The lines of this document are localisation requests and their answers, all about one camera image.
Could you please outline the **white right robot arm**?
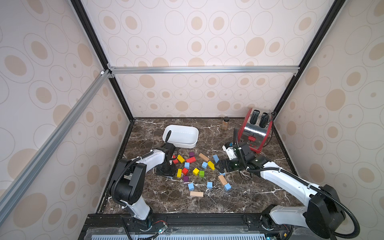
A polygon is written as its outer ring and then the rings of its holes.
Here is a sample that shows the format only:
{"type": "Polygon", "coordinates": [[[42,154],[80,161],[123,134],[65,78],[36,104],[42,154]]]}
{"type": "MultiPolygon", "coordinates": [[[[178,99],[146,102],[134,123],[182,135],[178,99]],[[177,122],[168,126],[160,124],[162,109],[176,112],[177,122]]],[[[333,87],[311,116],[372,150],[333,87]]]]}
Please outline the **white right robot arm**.
{"type": "Polygon", "coordinates": [[[341,203],[332,186],[310,183],[269,158],[256,156],[248,145],[224,145],[223,148],[228,158],[213,157],[220,173],[247,171],[279,186],[302,203],[301,207],[269,205],[259,220],[265,230],[290,225],[308,228],[323,239],[353,239],[359,236],[361,228],[358,219],[341,203]]]}

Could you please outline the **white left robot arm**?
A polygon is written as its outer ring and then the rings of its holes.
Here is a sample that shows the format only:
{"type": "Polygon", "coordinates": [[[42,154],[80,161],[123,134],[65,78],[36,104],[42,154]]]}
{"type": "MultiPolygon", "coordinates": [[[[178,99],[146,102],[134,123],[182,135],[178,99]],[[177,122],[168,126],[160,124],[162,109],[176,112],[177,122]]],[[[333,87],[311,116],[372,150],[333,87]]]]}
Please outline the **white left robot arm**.
{"type": "Polygon", "coordinates": [[[147,220],[151,208],[142,197],[146,173],[155,168],[159,176],[174,177],[176,165],[172,159],[175,150],[173,144],[164,143],[143,156],[131,160],[121,159],[108,186],[113,201],[123,209],[127,208],[134,218],[147,220]]]}

